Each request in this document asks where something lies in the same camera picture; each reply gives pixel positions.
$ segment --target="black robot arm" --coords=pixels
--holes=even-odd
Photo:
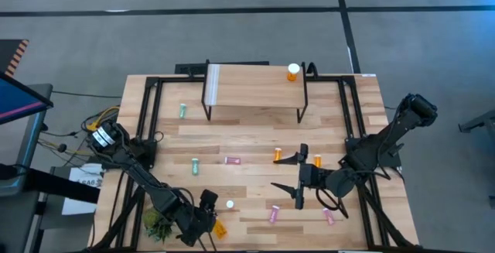
[[[103,163],[119,167],[138,184],[139,188],[131,201],[137,193],[146,192],[151,198],[153,207],[162,215],[162,218],[170,224],[175,223],[181,230],[182,234],[177,238],[180,238],[186,245],[194,246],[203,233],[213,230],[216,222],[214,208],[218,195],[204,190],[200,207],[195,207],[181,192],[182,188],[161,183],[141,164],[150,157],[150,154],[154,153],[155,140],[130,139],[121,125],[106,121],[96,132],[87,137],[87,143]],[[132,207],[127,207],[123,212],[128,209],[131,210]],[[121,222],[117,219],[104,240],[95,245],[96,249],[108,246],[108,241],[111,243],[114,234],[117,233],[114,228],[121,226],[119,223]]]
[[[341,198],[346,196],[355,186],[364,195],[364,199],[370,204],[377,215],[377,219],[382,221],[388,233],[398,246],[413,246],[395,228],[387,215],[377,204],[371,192],[366,188],[366,182],[372,174],[384,176],[375,172],[380,165],[380,157],[391,150],[397,151],[400,147],[395,143],[407,132],[422,126],[430,126],[437,117],[437,107],[419,94],[409,94],[399,104],[394,120],[376,135],[368,135],[362,138],[355,145],[347,148],[347,154],[339,161],[341,168],[338,170],[322,169],[313,164],[306,163],[308,146],[301,144],[302,151],[296,153],[289,159],[281,159],[276,164],[295,164],[297,159],[299,166],[298,188],[284,186],[273,183],[274,186],[283,189],[291,194],[295,199],[295,208],[301,210],[304,207],[303,189],[305,187],[316,189],[318,201],[331,210],[340,210],[345,217],[348,217]],[[337,198],[335,201],[325,190]],[[335,204],[335,207],[328,206],[319,198],[319,191],[324,192]]]

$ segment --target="wooden tabletop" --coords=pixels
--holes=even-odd
[[[302,72],[299,72],[295,81],[287,80],[287,73],[287,66],[210,64],[205,104],[303,108]]]
[[[131,137],[138,124],[145,78],[145,75],[131,75],[125,85],[118,122]],[[387,125],[377,78],[356,75],[356,82],[367,133],[377,133]],[[301,124],[294,119],[292,109],[286,108],[223,107],[213,112],[212,121],[207,121],[200,102],[202,86],[202,83],[164,85],[157,130],[162,131],[165,138],[159,143],[152,173],[172,186],[191,190],[196,202],[199,202],[204,188],[218,193],[218,219],[228,231],[228,236],[221,241],[213,234],[218,250],[367,247],[355,189],[343,198],[349,219],[345,219],[340,212],[333,212],[336,223],[329,226],[314,190],[305,191],[304,210],[296,210],[294,201],[287,193],[270,185],[276,182],[295,186],[298,180],[297,166],[272,164],[275,147],[282,148],[282,156],[286,157],[293,155],[304,142],[309,145],[309,162],[315,154],[320,154],[323,168],[339,168],[337,161],[345,154],[343,140],[347,134],[336,83],[308,83],[309,106]],[[347,94],[347,100],[351,103],[350,90]],[[148,118],[153,97],[154,94],[150,97]],[[187,105],[186,119],[179,119],[181,103]],[[350,110],[355,121],[353,108],[350,107]],[[354,131],[358,132],[355,122]],[[225,165],[226,156],[241,158],[241,165]],[[200,160],[198,176],[192,176],[192,158]],[[389,174],[391,181],[377,179],[384,211],[409,241],[417,243],[404,184],[398,176]],[[95,214],[96,241],[108,229],[119,176],[120,171],[111,171],[104,176]],[[116,214],[121,211],[124,189],[125,180]],[[234,209],[227,209],[228,200],[234,201]],[[280,207],[276,224],[268,222],[272,205]],[[150,206],[147,197],[145,209]],[[370,213],[375,243],[380,244],[373,211],[370,210]],[[132,214],[128,225],[132,226],[133,220]],[[201,250],[197,243],[195,248],[188,248],[174,238],[165,244],[154,242],[146,236],[144,226],[141,227],[139,251]],[[130,244],[131,227],[126,232],[125,245]],[[206,235],[202,240],[211,249]]]

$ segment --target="metal stand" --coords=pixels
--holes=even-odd
[[[205,114],[207,115],[208,121],[211,121],[211,106],[207,106],[204,103],[204,96],[205,96],[205,90],[207,88],[207,81],[208,81],[208,65],[210,64],[210,61],[207,60],[206,63],[201,63],[201,67],[204,68],[204,82],[203,82],[203,93],[201,94],[201,104],[203,106],[203,110]],[[198,63],[191,64],[192,67],[197,68]],[[180,68],[185,69],[187,67],[183,66],[182,64],[179,65]],[[304,114],[306,112],[306,109],[308,107],[308,87],[306,84],[306,66],[304,62],[301,64],[302,67],[302,79],[303,79],[303,85],[304,85],[304,107],[302,108],[302,111],[300,109],[296,109],[296,114],[297,114],[297,123],[301,123],[302,117],[304,117]],[[311,68],[311,72],[318,77],[318,71],[316,70],[316,66],[314,63],[310,63],[309,67]]]

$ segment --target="black metal frame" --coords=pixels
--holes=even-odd
[[[205,90],[207,88],[207,80],[208,80],[208,65],[210,64],[210,61],[207,60],[206,64],[205,63],[201,63],[203,65],[203,68],[204,68],[204,82],[203,82],[203,93],[201,94],[201,104],[203,105],[203,109],[204,109],[204,112],[205,114],[207,115],[207,119],[208,121],[211,120],[211,106],[209,105],[206,105],[204,103],[204,95],[205,95]],[[314,70],[316,70],[316,66],[314,65],[314,63],[311,63],[312,64],[312,72]],[[297,123],[301,123],[302,121],[302,117],[304,117],[304,114],[306,112],[306,109],[308,107],[308,86],[307,86],[307,80],[306,80],[306,66],[304,63],[302,63],[301,65],[302,67],[302,82],[303,82],[303,85],[304,85],[304,107],[302,108],[302,111],[300,111],[299,109],[296,109],[296,114],[297,114]]]
[[[304,62],[302,63],[302,67],[303,67],[303,71],[304,71],[305,82],[307,81],[307,82],[336,82],[336,83],[338,83],[339,92],[340,92],[340,100],[341,100],[342,109],[343,109],[343,117],[344,117],[344,122],[346,125],[346,132],[347,132],[346,141],[348,141],[351,138],[354,138],[352,121],[350,118],[349,105],[347,102],[345,86],[347,85],[350,88],[351,96],[353,98],[353,106],[354,106],[354,110],[355,110],[356,116],[357,116],[357,127],[359,128],[360,136],[365,137],[366,132],[364,129],[364,120],[363,120],[363,115],[362,115],[362,112],[360,109],[360,102],[359,102],[359,98],[358,98],[358,94],[357,94],[357,86],[356,86],[356,81],[355,81],[354,75],[342,75],[342,76],[319,75],[318,70],[316,69],[316,66],[314,65],[314,63],[310,63],[308,65],[307,71],[306,71],[306,64]],[[205,88],[206,80],[207,80],[207,70],[205,70],[204,76],[202,76],[202,77],[196,77],[193,74],[190,74],[188,77],[147,77],[146,78],[146,84],[145,84],[145,92],[143,94],[141,112],[139,114],[138,129],[136,132],[136,136],[142,137],[144,124],[145,124],[145,116],[146,116],[146,112],[148,110],[149,96],[151,94],[152,87],[156,86],[156,92],[155,92],[155,100],[153,103],[153,109],[152,109],[152,115],[151,115],[151,121],[150,121],[150,130],[149,130],[148,138],[154,138],[154,133],[156,130],[156,124],[157,124],[158,116],[159,116],[159,103],[160,103],[160,98],[162,95],[163,84],[165,84],[165,83],[203,83],[203,94],[202,94],[202,102],[203,102],[203,100],[204,100],[204,88]],[[306,84],[305,84],[305,98],[307,101]],[[304,112],[306,111],[306,107],[307,107],[307,105],[302,110],[302,114],[304,114]],[[204,108],[205,112],[207,113],[208,112],[207,107],[204,103],[203,103],[203,108]],[[134,181],[131,178],[129,178],[128,182],[127,182],[126,189],[125,189],[124,206],[126,206],[129,202],[129,200],[131,199],[133,185],[134,185]],[[371,192],[372,192],[373,198],[381,206],[380,195],[378,193],[377,183],[376,183],[376,179],[374,177],[370,181],[370,187],[371,187]],[[367,208],[367,202],[364,199],[364,195],[361,192],[358,192],[358,194],[359,194],[360,209],[361,209],[361,215],[363,218],[364,233],[365,233],[365,238],[366,238],[366,242],[367,242],[367,247],[368,247],[368,249],[376,248],[377,246],[375,245],[374,239],[373,239],[373,231],[371,228],[370,215],[369,215],[368,208]],[[143,211],[143,207],[144,207],[144,199],[145,199],[145,196],[144,196],[144,194],[142,194],[142,196],[138,199],[138,202],[136,203],[137,207],[136,207],[136,211],[135,211],[135,222],[134,222],[133,229],[132,229],[130,246],[126,246],[126,247],[123,246],[124,233],[125,233],[125,227],[126,227],[125,222],[124,222],[122,225],[121,231],[117,235],[117,242],[115,244],[115,248],[109,248],[108,249],[109,252],[115,251],[115,250],[117,250],[117,251],[118,250],[121,250],[121,251],[137,250],[140,223],[141,223],[142,211]],[[381,225],[380,221],[378,221],[378,225],[380,227],[380,236],[381,236],[381,240],[382,240],[382,246],[387,247],[387,246],[389,246],[387,232],[385,231],[383,225]]]

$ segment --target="yellow cable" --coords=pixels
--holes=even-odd
[[[112,107],[108,108],[107,110],[103,111],[103,113],[101,113],[101,115],[96,119],[96,121],[93,121],[89,125],[86,126],[86,129],[89,130],[89,131],[95,132],[97,130],[98,126],[100,126],[101,119],[109,111],[111,111],[111,110],[118,110],[118,109],[120,109],[120,107],[118,107],[118,106],[112,106]]]

